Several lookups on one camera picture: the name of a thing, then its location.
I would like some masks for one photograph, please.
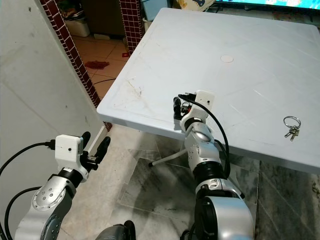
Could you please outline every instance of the keys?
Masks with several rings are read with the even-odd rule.
[[[295,137],[299,136],[299,128],[297,126],[293,126],[292,128],[290,128],[289,132],[286,135],[284,135],[284,137],[287,138],[290,135],[292,135],[290,138],[290,141],[292,142],[295,139]]]

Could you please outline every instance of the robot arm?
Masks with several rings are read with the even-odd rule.
[[[188,98],[209,109],[214,100],[209,92],[202,90],[197,91],[196,95],[189,94]],[[219,151],[214,145],[215,139],[206,125],[208,114],[196,105],[189,106],[187,111],[181,110],[186,113],[180,122],[181,129],[185,132],[184,146],[197,184],[194,212],[197,239],[253,239],[253,218],[242,200],[241,191],[225,175]]]
[[[110,137],[106,137],[96,155],[88,156],[83,148],[89,138],[89,132],[82,137],[56,137],[55,159],[60,172],[53,174],[33,195],[30,209],[16,230],[15,240],[54,240],[58,237],[62,220],[71,208],[76,188],[88,179],[91,170],[97,170],[111,141]]]

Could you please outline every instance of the red cloth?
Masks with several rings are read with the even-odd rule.
[[[104,69],[106,66],[109,65],[109,62],[107,61],[87,61],[84,64],[87,68],[90,69]]]

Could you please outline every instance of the red tile trim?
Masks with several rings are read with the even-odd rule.
[[[83,84],[87,94],[89,95],[93,105],[95,107],[100,103],[100,98],[98,93],[90,79],[90,76],[84,66],[84,63],[77,51],[77,48],[71,38],[71,35],[65,25],[62,16],[59,13],[57,4],[54,0],[39,0],[46,16],[48,17],[53,30],[55,31],[57,37],[59,38],[64,51],[70,62],[78,75],[79,80]],[[103,122],[107,131],[110,131],[112,124],[109,122]]]
[[[145,33],[141,2],[140,0],[119,0],[119,2],[126,41],[131,55]]]

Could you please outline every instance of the white plastic table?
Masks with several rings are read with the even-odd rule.
[[[104,121],[183,140],[173,98],[197,90],[215,95],[212,112],[231,152],[320,174],[315,26],[163,8],[97,112]],[[293,142],[284,137],[286,116],[302,122]]]

